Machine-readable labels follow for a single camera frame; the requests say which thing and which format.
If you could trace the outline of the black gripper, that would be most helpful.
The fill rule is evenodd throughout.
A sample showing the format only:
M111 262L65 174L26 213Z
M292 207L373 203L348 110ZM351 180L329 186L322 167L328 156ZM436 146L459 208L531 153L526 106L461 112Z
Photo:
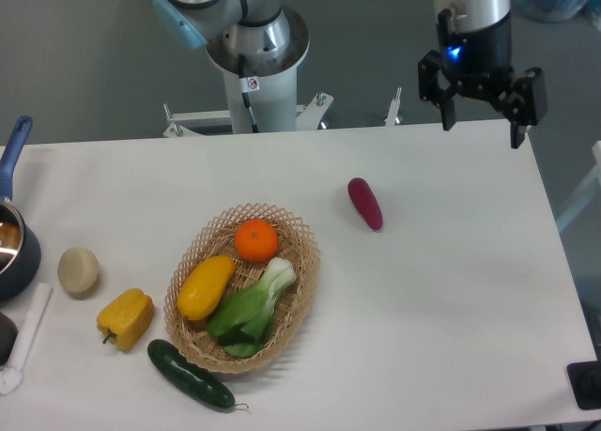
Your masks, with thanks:
M456 96L489 104L511 122L511 148L525 141L526 127L520 124L537 124L547 112L541 68L518 72L503 60L487 57L468 40L429 51L418 62L418 85L420 99L440 110L445 131L456 123Z

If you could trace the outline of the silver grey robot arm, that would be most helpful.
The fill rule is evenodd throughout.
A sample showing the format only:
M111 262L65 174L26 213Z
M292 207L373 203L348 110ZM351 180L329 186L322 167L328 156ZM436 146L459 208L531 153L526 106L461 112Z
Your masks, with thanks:
M547 109L544 74L517 73L511 56L511 0L433 0L438 46L418 64L420 99L449 130L455 97L489 104L510 125L512 147ZM153 0L181 45L205 49L222 72L236 133L316 130L331 105L318 94L297 103L297 69L309 48L307 26L283 0Z

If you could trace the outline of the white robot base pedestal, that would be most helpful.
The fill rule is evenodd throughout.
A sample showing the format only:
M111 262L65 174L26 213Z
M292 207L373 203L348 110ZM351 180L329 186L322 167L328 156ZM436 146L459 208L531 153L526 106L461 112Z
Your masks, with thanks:
M237 23L207 46L220 70L235 134L296 129L298 66L308 28L288 6L262 26Z

